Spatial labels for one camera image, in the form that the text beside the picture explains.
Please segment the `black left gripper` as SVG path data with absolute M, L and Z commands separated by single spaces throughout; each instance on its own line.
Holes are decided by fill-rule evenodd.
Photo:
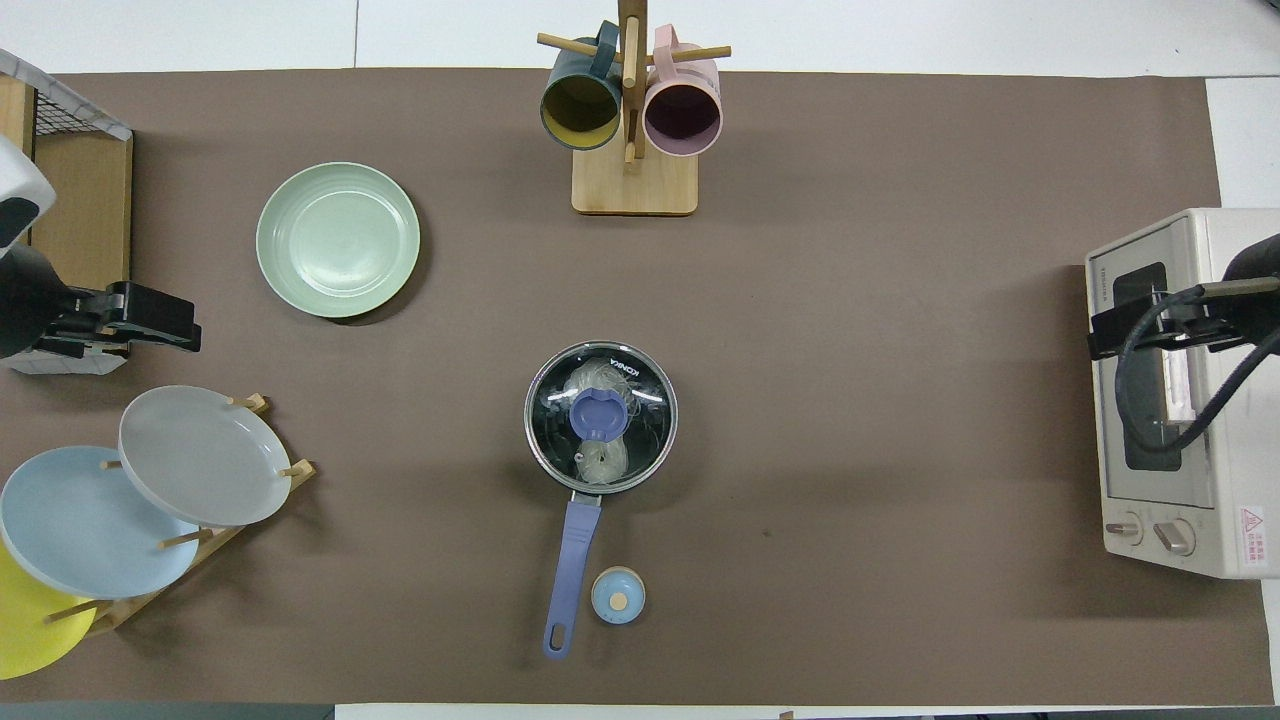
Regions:
M 60 316 L 60 334 L 125 340 L 132 345 L 168 346 L 196 354 L 202 347 L 204 328 L 195 322 L 191 301 L 134 282 L 114 282 L 105 290 L 78 297 L 74 307 Z M 78 340 L 41 338 L 38 351 L 82 359 L 84 345 Z

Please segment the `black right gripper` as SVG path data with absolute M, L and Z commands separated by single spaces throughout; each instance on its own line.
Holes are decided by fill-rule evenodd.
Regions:
M 1091 361 L 1115 357 L 1126 337 L 1139 331 L 1134 348 L 1179 350 L 1204 346 L 1210 352 L 1248 343 L 1242 328 L 1229 316 L 1229 301 L 1211 292 L 1172 304 L 1151 322 L 1142 318 L 1172 295 L 1151 291 L 1115 307 L 1091 315 L 1087 346 Z

